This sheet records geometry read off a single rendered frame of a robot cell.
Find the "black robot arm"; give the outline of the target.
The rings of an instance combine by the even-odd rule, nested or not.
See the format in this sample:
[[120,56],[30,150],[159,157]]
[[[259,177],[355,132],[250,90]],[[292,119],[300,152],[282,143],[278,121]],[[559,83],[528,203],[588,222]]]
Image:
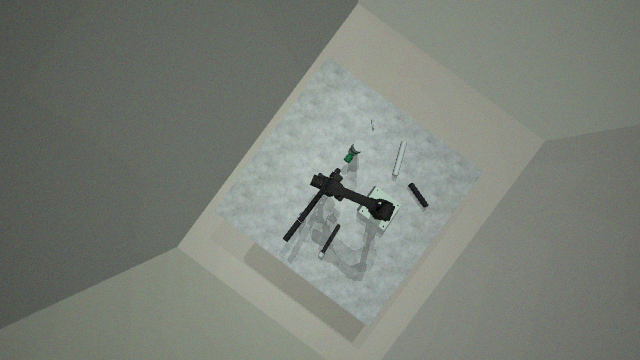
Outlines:
[[[395,209],[393,203],[384,199],[374,199],[372,197],[369,198],[352,190],[344,188],[344,186],[340,183],[343,180],[343,177],[336,172],[332,172],[329,176],[330,177],[325,177],[324,179],[314,174],[310,185],[320,189],[320,192],[328,197],[344,197],[365,206],[369,210],[372,217],[374,217],[374,219],[376,220],[383,220],[385,222],[390,221]],[[382,203],[378,204],[379,202]]]

